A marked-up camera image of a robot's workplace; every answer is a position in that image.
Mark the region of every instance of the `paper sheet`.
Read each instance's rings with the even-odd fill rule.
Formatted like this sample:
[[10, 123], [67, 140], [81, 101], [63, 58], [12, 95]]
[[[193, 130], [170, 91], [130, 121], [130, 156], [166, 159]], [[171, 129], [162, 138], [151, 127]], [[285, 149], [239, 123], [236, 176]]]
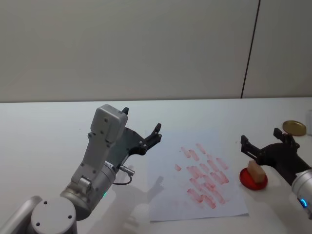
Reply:
[[150, 200], [150, 220], [242, 215], [248, 212], [222, 145], [213, 131], [163, 132], [148, 152], [148, 185], [164, 190]]

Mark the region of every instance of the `white table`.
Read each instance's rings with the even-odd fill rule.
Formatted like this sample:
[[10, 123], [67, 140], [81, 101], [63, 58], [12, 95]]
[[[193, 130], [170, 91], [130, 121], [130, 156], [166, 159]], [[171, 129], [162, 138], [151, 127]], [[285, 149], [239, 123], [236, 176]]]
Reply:
[[[0, 225], [29, 197], [59, 195], [83, 158], [95, 109], [105, 103], [0, 104]], [[289, 119], [306, 123], [306, 111], [312, 109], [312, 98], [108, 103], [118, 109], [129, 107], [127, 126], [141, 135], [158, 122], [163, 130], [217, 128], [237, 175], [250, 160], [240, 152], [241, 135], [262, 148], [278, 142], [275, 127]], [[312, 138], [295, 140], [301, 146], [298, 154], [312, 165]], [[90, 217], [78, 222], [80, 234], [311, 233], [312, 221], [290, 186], [269, 167], [264, 167], [269, 178], [266, 190], [252, 192], [241, 186], [249, 216], [150, 223], [146, 157], [129, 158], [126, 164], [136, 171], [133, 182], [110, 188]]]

